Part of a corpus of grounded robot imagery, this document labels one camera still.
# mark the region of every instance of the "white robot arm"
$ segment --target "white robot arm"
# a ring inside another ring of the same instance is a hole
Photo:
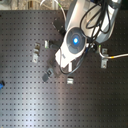
[[[74,0],[65,23],[66,35],[55,54],[61,68],[82,56],[87,43],[102,43],[110,38],[122,0]]]

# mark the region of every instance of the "black cable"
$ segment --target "black cable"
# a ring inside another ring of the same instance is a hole
[[[61,73],[63,73],[64,75],[67,75],[67,76],[69,76],[69,75],[71,75],[72,73],[74,73],[74,72],[81,66],[81,64],[83,63],[84,57],[85,57],[86,54],[88,53],[88,49],[89,49],[89,48],[86,48],[86,50],[85,50],[84,53],[82,54],[80,60],[78,61],[77,65],[76,65],[76,68],[75,68],[74,70],[72,70],[71,72],[64,72],[63,69],[62,69],[62,67],[61,67],[62,51],[61,51],[61,48],[60,48],[60,66],[59,66],[59,67],[60,67]]]
[[[85,16],[87,16],[87,14],[92,10],[94,9],[96,6],[98,5],[101,5],[101,8],[100,10],[87,22],[87,25],[86,25],[86,29],[93,29],[92,31],[92,35],[91,35],[91,39],[92,39],[92,42],[95,42],[96,39],[97,39],[97,36],[99,35],[100,32],[104,33],[104,34],[107,34],[110,29],[111,29],[111,21],[110,21],[110,17],[109,17],[109,13],[108,13],[108,3],[106,0],[101,0],[99,1],[97,4],[95,4],[93,7],[91,7],[85,14],[84,16],[82,17],[81,21],[80,21],[80,28],[82,27],[82,22],[83,22],[83,19],[85,18]],[[108,21],[109,21],[109,26],[108,26],[108,30],[107,31],[103,31],[101,28],[102,28],[102,24],[103,24],[103,21],[104,21],[104,18],[105,18],[105,15],[107,13],[107,17],[108,17]],[[88,27],[89,24],[93,21],[93,19],[99,15],[99,18],[96,22],[95,25],[91,26],[91,27]]]

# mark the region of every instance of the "cable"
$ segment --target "cable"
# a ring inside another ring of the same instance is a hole
[[[69,75],[71,75],[72,73],[74,73],[74,72],[81,66],[81,64],[83,63],[84,57],[85,57],[86,54],[88,53],[88,49],[89,49],[89,48],[86,48],[86,50],[85,50],[84,53],[82,54],[80,60],[78,61],[77,65],[76,65],[76,68],[75,68],[74,70],[72,70],[71,72],[64,72],[63,69],[62,69],[62,67],[61,67],[62,51],[61,51],[61,48],[60,48],[60,66],[59,66],[59,67],[60,67],[61,73],[63,73],[64,75],[67,75],[67,76],[69,76]]]
[[[61,10],[62,10],[62,13],[63,13],[63,15],[64,15],[64,20],[66,21],[66,15],[65,15],[65,12],[64,12],[64,9],[63,9],[63,7],[60,5],[60,3],[57,1],[57,0],[54,0],[57,4],[58,4],[58,6],[61,8]]]
[[[82,29],[82,22],[83,22],[83,19],[87,16],[87,14],[92,10],[94,9],[95,7],[97,7],[98,5],[101,6],[101,8],[98,10],[98,12],[93,15],[90,20],[87,22],[86,24],[86,29],[93,29],[92,31],[92,35],[91,35],[91,39],[92,39],[92,42],[94,43],[99,35],[100,32],[104,33],[104,34],[107,34],[110,29],[111,29],[111,21],[110,21],[110,16],[109,16],[109,13],[108,13],[108,3],[106,0],[100,0],[97,4],[95,4],[94,6],[92,6],[82,17],[81,21],[80,21],[80,28]],[[102,28],[102,25],[103,25],[103,21],[104,21],[104,18],[105,18],[105,15],[107,14],[107,17],[108,17],[108,22],[109,22],[109,26],[108,26],[108,30],[107,31],[103,31],[101,28]],[[89,24],[93,21],[93,19],[99,15],[95,25],[93,26],[90,26],[89,27]]]
[[[99,45],[99,54],[102,58],[104,59],[115,59],[115,58],[120,58],[120,57],[125,57],[125,56],[128,56],[128,54],[122,54],[122,55],[117,55],[117,56],[104,56],[102,53],[101,53],[101,45]]]

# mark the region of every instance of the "small object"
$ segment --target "small object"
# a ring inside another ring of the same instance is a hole
[[[62,35],[62,36],[65,36],[65,27],[64,27],[64,22],[62,22],[61,20],[59,19],[55,19],[54,22],[52,23],[54,28],[57,29],[57,31]]]
[[[52,68],[48,68],[47,72],[44,74],[42,79],[43,79],[44,82],[46,82],[53,75],[54,75],[53,69]]]
[[[39,52],[40,52],[40,44],[39,43],[35,43],[32,62],[34,62],[34,63],[38,62]]]
[[[45,48],[49,48],[49,41],[45,40]]]
[[[108,57],[107,49],[106,49],[106,48],[103,48],[103,49],[102,49],[102,54],[103,54],[104,56]],[[108,61],[107,58],[101,58],[101,68],[104,68],[104,69],[107,68],[107,61]]]
[[[74,79],[73,79],[73,77],[68,77],[68,78],[67,78],[67,84],[74,84]]]
[[[4,81],[1,81],[0,82],[0,89],[3,88],[3,86],[5,86],[5,83],[4,83]]]

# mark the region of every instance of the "blue light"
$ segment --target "blue light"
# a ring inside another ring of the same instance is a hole
[[[74,44],[77,44],[78,42],[79,42],[78,38],[74,38],[74,39],[73,39],[73,43],[74,43]]]

